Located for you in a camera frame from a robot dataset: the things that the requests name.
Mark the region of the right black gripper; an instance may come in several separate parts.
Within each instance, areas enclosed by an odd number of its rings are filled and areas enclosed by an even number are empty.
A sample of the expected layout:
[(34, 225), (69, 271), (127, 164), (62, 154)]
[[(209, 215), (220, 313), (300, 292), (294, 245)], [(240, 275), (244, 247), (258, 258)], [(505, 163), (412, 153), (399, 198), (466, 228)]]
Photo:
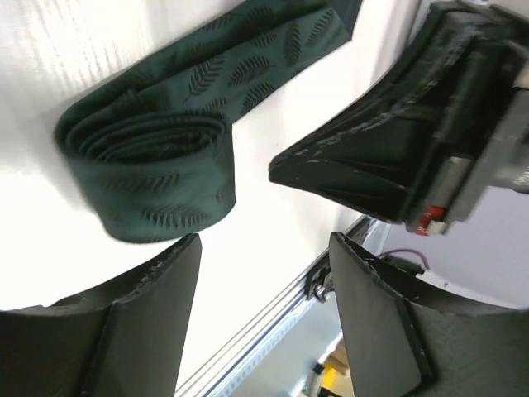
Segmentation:
[(420, 236), (464, 222), (489, 186), (528, 192), (528, 18), (434, 3), (385, 75), (276, 155), (269, 180)]

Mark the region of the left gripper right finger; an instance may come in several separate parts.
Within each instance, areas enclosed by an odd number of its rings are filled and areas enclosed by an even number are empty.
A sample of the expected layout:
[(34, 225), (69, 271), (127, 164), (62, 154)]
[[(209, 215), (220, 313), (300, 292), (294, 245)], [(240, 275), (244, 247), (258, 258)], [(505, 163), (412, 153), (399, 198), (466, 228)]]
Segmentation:
[(527, 395), (527, 311), (430, 285), (340, 232), (329, 260), (355, 395)]

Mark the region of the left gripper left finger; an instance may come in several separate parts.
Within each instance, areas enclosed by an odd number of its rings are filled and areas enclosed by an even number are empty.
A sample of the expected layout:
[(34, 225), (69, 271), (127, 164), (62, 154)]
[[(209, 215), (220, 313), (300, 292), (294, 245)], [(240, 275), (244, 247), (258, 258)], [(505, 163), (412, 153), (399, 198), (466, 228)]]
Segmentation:
[(2, 312), (2, 395), (173, 395), (201, 256), (190, 234), (49, 307)]

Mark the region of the dark green tie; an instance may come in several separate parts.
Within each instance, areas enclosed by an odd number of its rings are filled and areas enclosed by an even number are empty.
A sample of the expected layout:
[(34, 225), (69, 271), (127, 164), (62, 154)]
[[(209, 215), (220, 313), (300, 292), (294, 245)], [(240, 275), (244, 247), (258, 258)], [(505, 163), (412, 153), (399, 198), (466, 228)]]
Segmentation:
[(106, 232), (152, 243), (234, 207), (232, 126), (350, 41), (357, 1), (245, 1), (68, 108), (55, 142)]

